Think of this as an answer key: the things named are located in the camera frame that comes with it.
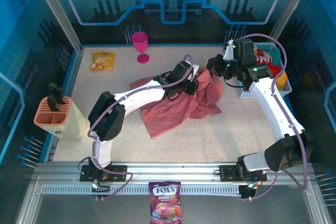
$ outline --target pink towel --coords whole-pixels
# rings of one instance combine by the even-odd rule
[[[212,75],[206,68],[202,68],[200,73],[197,78],[200,85],[194,95],[182,93],[173,101],[164,99],[140,108],[143,122],[151,137],[175,128],[187,118],[200,119],[208,114],[215,115],[222,112],[216,105],[223,90],[219,77]],[[153,77],[140,79],[130,86],[135,89],[150,80],[153,80]]]

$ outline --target gray floor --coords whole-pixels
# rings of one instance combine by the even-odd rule
[[[149,204],[149,196],[115,196],[95,202],[91,196],[44,195],[34,223],[147,224]],[[276,186],[254,202],[233,197],[182,196],[181,205],[183,224],[311,223],[303,193],[296,187]]]

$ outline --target yellow object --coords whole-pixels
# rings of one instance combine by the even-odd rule
[[[276,85],[278,87],[278,90],[284,90],[285,85],[287,81],[287,75],[285,72],[282,73],[282,75],[279,76],[279,78],[276,81]]]
[[[103,51],[93,51],[92,59],[93,64],[90,67],[91,70],[101,70],[108,69],[113,70],[114,57],[116,53],[114,52],[103,52]]]

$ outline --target snack bag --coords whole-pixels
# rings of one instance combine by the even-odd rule
[[[114,57],[116,54],[114,52],[103,52],[103,51],[93,51],[92,59],[93,64],[90,67],[91,70],[101,70],[101,69],[113,69]]]
[[[150,224],[182,224],[180,182],[150,182]]]

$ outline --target red packaging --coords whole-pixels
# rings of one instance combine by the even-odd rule
[[[150,182],[150,224],[182,224],[180,182]]]

